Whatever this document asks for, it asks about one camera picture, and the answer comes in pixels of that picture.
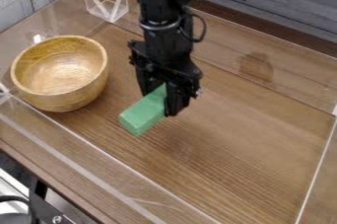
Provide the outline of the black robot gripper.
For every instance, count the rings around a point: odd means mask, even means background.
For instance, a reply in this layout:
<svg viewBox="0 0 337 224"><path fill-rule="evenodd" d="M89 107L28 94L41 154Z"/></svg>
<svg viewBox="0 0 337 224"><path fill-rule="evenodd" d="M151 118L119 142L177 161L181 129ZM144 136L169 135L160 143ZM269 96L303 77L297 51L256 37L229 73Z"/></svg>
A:
<svg viewBox="0 0 337 224"><path fill-rule="evenodd" d="M147 96L165 83L165 116L176 116L199 97L203 73L191 54L203 37L193 36L192 20L165 24L141 21L140 26L144 39L132 39L128 46L141 93Z"/></svg>

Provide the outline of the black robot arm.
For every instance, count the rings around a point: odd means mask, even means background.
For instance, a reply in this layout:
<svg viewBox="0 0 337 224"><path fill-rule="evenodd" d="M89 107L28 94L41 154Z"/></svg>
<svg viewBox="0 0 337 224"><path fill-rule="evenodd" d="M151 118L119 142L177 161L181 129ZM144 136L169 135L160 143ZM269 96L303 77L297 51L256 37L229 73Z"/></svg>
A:
<svg viewBox="0 0 337 224"><path fill-rule="evenodd" d="M141 93L148 95L157 87L167 90L167 116L177 115L200 92L203 72L191 54L204 36L193 34L199 16L191 11L189 2L137 0L144 38L128 42Z"/></svg>

